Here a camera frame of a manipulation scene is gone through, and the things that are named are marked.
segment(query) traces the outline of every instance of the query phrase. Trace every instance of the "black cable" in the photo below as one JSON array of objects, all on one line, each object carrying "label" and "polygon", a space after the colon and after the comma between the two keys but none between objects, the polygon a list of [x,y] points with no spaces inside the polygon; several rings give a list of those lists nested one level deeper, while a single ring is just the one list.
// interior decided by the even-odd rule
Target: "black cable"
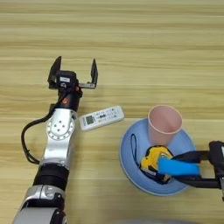
[{"label": "black cable", "polygon": [[[135,149],[134,149],[135,152],[133,152],[133,139],[135,142]],[[136,166],[140,169],[140,164],[137,162],[137,137],[134,133],[132,133],[130,136],[130,147],[131,147],[132,156],[134,158]]]},{"label": "black cable", "polygon": [[68,92],[64,93],[61,95],[61,97],[58,99],[58,101],[56,102],[56,104],[51,108],[51,110],[49,111],[49,113],[44,116],[43,118],[40,118],[38,120],[32,121],[27,123],[21,133],[21,143],[23,146],[23,150],[24,150],[24,154],[26,156],[26,159],[35,165],[39,164],[39,161],[30,153],[30,150],[27,149],[26,144],[25,144],[25,132],[32,126],[37,125],[39,123],[44,123],[46,122],[52,115],[54,110],[60,105],[60,103],[63,101],[63,99],[68,95]]}]

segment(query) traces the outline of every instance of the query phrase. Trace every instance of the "black clamp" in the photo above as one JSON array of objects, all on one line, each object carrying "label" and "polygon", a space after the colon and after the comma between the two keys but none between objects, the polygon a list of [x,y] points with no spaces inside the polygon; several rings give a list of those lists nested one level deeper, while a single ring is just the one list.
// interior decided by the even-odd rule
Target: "black clamp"
[{"label": "black clamp", "polygon": [[189,186],[199,188],[218,188],[222,189],[224,200],[224,143],[223,142],[211,142],[209,144],[209,150],[189,151],[184,154],[177,155],[173,159],[192,163],[200,164],[202,160],[208,160],[214,169],[214,178],[202,178],[197,176],[176,176],[177,181],[187,184]]}]

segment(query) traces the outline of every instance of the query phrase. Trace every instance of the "wood grain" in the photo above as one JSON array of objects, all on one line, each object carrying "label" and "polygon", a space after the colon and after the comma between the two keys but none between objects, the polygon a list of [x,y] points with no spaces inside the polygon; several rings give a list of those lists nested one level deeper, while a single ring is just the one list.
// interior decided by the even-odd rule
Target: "wood grain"
[{"label": "wood grain", "polygon": [[[125,130],[165,103],[184,117],[198,149],[223,140],[224,2],[222,0],[0,0],[0,194],[2,224],[11,223],[38,167],[28,164],[20,133],[43,116],[56,92],[46,79],[54,59],[88,81],[92,59],[99,86],[86,90],[79,114],[120,104],[122,122],[77,132],[66,197],[68,223],[165,218],[223,223],[221,191],[189,188],[175,197],[133,186],[119,163]],[[45,125],[26,138],[40,157]],[[203,173],[213,174],[209,164]]]}]

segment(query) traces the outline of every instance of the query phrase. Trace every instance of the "white remote control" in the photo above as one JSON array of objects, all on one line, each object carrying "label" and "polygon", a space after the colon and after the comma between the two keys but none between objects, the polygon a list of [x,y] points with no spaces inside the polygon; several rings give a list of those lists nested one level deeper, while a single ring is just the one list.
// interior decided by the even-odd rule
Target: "white remote control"
[{"label": "white remote control", "polygon": [[116,123],[124,118],[123,110],[120,106],[105,108],[91,114],[80,117],[80,127],[82,130],[92,130],[104,125]]}]

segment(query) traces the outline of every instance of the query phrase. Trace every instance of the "yellow tape measure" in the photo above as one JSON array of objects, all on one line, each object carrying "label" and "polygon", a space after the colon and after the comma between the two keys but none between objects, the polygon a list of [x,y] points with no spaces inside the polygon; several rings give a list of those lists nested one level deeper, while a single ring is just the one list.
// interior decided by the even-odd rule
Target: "yellow tape measure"
[{"label": "yellow tape measure", "polygon": [[[144,172],[148,172],[151,175],[158,174],[158,160],[160,158],[173,158],[172,153],[164,146],[156,145],[150,147],[143,157],[140,167]],[[164,175],[163,181],[166,182],[170,179],[170,176]]]}]

